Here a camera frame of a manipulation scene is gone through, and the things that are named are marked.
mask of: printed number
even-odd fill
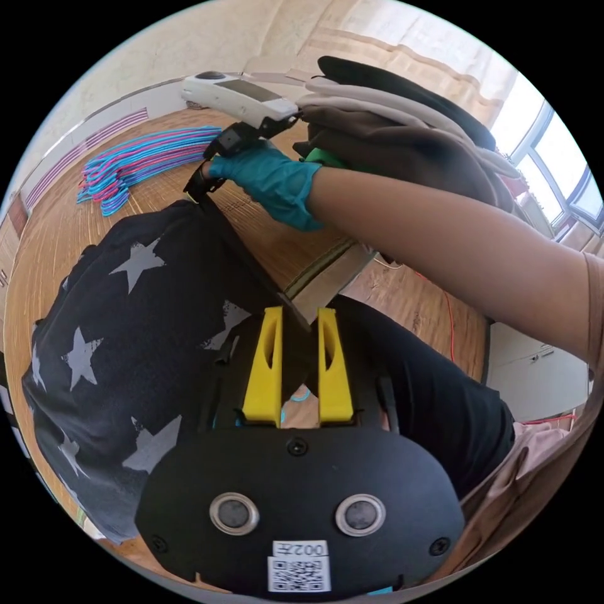
[[[318,557],[325,555],[325,548],[321,543],[316,545],[307,544],[292,544],[292,543],[280,543],[277,548],[279,554],[285,556],[309,556]]]

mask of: white cabinet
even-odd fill
[[[517,422],[529,422],[582,405],[588,368],[563,350],[494,323],[486,385],[499,391]]]

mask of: forearm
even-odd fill
[[[485,315],[585,359],[584,258],[514,216],[409,182],[329,168],[315,174],[306,206]]]

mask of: window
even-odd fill
[[[553,224],[563,215],[564,210],[560,205],[560,202],[556,199],[556,194],[547,183],[545,176],[543,176],[543,173],[539,170],[537,164],[528,155],[525,155],[524,159],[520,161],[518,170],[520,170],[524,178],[526,178],[528,189],[535,196],[537,203],[541,206],[547,221],[550,224]]]
[[[514,152],[535,123],[543,103],[543,95],[522,74],[518,74],[491,129],[502,153],[511,155]]]
[[[523,174],[556,235],[571,219],[597,232],[604,228],[601,196],[583,153],[559,115],[522,74],[491,132],[498,149]]]
[[[571,202],[571,209],[579,220],[600,236],[604,235],[604,201],[593,176],[590,175],[585,187]]]
[[[579,184],[587,162],[572,134],[557,113],[552,116],[535,151],[556,181],[562,195],[568,199]]]

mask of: gloved hand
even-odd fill
[[[314,231],[322,225],[306,210],[306,200],[320,167],[294,161],[271,142],[262,140],[232,158],[217,155],[208,174],[238,184],[275,220],[300,231]]]

